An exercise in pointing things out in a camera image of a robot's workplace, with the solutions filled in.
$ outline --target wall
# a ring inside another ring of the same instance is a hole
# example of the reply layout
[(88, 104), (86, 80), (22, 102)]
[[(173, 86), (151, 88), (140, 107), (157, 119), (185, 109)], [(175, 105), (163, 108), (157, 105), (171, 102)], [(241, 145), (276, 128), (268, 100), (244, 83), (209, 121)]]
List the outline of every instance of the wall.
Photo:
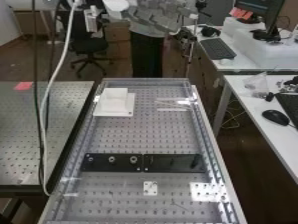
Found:
[(20, 36), (15, 17), (4, 0), (0, 0), (0, 46)]

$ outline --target computer monitor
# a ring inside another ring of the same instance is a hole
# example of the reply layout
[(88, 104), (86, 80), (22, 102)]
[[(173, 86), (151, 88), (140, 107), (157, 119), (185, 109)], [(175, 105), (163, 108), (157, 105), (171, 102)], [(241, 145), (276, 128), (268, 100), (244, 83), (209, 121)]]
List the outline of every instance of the computer monitor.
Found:
[(271, 0), (267, 16), (265, 25), (268, 34), (272, 34), (277, 29), (277, 19), (285, 4), (285, 0)]
[(236, 0), (236, 7), (264, 16), (268, 12), (271, 0)]
[(264, 16), (267, 31), (256, 31), (255, 39), (264, 41), (281, 41), (277, 20), (284, 4), (285, 0), (271, 0), (267, 15)]

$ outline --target black metal bracket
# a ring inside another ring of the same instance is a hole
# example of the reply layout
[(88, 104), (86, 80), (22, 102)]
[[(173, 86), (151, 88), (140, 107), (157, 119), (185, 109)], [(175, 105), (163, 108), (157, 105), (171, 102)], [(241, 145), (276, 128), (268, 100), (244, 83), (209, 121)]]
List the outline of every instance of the black metal bracket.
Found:
[(83, 172), (142, 172), (142, 154), (102, 154), (87, 153), (83, 164)]
[(148, 173), (204, 173), (200, 154), (146, 154), (144, 172)]
[(200, 154), (104, 154), (87, 153), (83, 172), (203, 173)]

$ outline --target computer mouse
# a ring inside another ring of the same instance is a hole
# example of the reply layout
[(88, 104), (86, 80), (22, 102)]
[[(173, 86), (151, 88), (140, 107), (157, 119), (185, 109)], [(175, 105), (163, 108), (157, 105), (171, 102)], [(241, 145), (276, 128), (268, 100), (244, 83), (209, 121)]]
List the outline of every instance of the computer mouse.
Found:
[(283, 126), (288, 126), (291, 124), (291, 119), (288, 116), (277, 110), (267, 110), (264, 111), (263, 115), (268, 120)]

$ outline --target white desk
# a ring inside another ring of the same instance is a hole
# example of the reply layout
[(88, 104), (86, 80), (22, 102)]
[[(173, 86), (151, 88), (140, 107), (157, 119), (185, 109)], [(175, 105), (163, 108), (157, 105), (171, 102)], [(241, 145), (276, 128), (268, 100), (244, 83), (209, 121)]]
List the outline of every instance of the white desk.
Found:
[[(232, 92), (235, 93), (243, 107), (245, 108), (257, 128), (260, 129), (272, 149), (275, 150), (284, 166), (287, 167), (293, 179), (298, 184), (298, 131), (288, 126), (284, 127), (263, 117), (265, 110), (279, 110), (285, 113), (277, 99), (267, 102), (264, 99), (248, 96), (248, 89), (244, 86), (244, 79), (252, 76), (225, 75), (225, 89), (223, 92), (221, 102), (213, 124), (215, 135), (219, 135), (227, 107)], [(279, 92), (277, 82), (293, 79), (295, 75), (268, 76), (269, 89), (273, 93)]]
[[(188, 29), (191, 31), (195, 30), (195, 26), (188, 26)], [(201, 34), (203, 28), (197, 28), (197, 41), (200, 44), (200, 41), (207, 39), (213, 39), (216, 37), (204, 37)], [(221, 33), (221, 39), (225, 41), (225, 43), (229, 45), (232, 50), (236, 52), (237, 56), (233, 60), (233, 63), (229, 65), (223, 65), (220, 60), (212, 60), (216, 68), (219, 71), (239, 71), (239, 70), (260, 70), (260, 67), (257, 64), (237, 50), (237, 48), (233, 46), (233, 38), (228, 36), (224, 32)]]
[[(195, 26), (187, 26), (187, 28), (195, 33)], [(200, 44), (200, 41), (203, 40), (207, 40), (207, 39), (213, 39), (213, 38), (219, 38), (217, 36), (216, 37), (204, 37), (203, 34), (201, 34), (201, 30), (203, 28), (197, 28), (197, 41), (199, 41), (199, 44)], [(281, 33), (283, 37), (287, 37), (289, 36), (289, 33)], [(289, 69), (287, 67), (281, 67), (281, 66), (277, 66), (277, 67), (269, 67), (269, 68), (261, 68), (253, 60), (251, 60), (251, 58), (237, 49), (237, 47), (235, 47), (233, 45), (233, 38), (225, 34), (225, 32), (221, 32), (221, 36), (220, 38), (225, 41), (225, 43), (229, 45), (229, 47), (232, 48), (232, 50), (236, 52), (237, 56), (236, 58), (233, 59), (233, 62), (229, 63), (229, 64), (221, 64), (221, 61), (220, 60), (212, 60), (211, 61), (213, 62), (216, 68), (217, 68), (217, 71), (235, 71), (235, 72), (240, 72), (240, 71), (244, 71), (244, 70), (248, 70), (248, 71), (255, 71), (255, 70), (275, 70), (275, 69), (279, 69), (279, 70), (293, 70), (293, 69)]]

